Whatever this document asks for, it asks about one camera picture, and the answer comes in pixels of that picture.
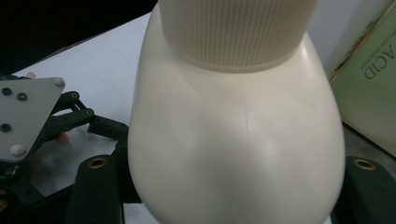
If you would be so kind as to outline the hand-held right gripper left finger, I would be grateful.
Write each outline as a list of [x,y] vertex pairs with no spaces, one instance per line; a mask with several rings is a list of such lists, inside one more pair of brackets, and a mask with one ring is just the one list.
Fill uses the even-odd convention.
[[128,163],[128,134],[125,133],[120,137],[112,156],[116,161],[117,179],[120,191],[120,199],[123,203],[142,203],[131,178],[130,167]]

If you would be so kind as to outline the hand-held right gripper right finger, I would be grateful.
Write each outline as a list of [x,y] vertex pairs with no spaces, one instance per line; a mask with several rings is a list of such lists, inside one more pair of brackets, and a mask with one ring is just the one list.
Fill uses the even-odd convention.
[[343,186],[336,205],[330,214],[332,224],[347,224],[349,221],[348,208],[347,189]]

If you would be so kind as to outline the pale green pump bottle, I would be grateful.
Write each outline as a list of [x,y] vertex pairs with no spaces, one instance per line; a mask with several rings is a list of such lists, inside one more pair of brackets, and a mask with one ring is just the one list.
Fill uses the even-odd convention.
[[396,157],[396,0],[367,25],[331,86],[343,122]]

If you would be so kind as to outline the cream pump bottle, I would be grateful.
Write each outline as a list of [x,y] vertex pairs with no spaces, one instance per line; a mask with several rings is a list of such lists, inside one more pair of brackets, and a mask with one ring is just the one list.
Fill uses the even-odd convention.
[[160,224],[324,224],[342,124],[307,34],[318,0],[158,0],[128,162]]

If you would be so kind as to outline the white table cover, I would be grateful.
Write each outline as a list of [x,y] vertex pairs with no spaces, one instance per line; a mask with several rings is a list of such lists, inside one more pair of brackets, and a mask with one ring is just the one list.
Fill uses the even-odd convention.
[[[16,73],[61,77],[66,91],[95,114],[127,124],[130,120],[135,74],[149,22],[146,14],[62,51]],[[35,153],[32,184],[50,195],[74,183],[78,166],[93,156],[109,154],[116,142],[89,133],[85,126],[67,134],[65,143],[50,141]]]

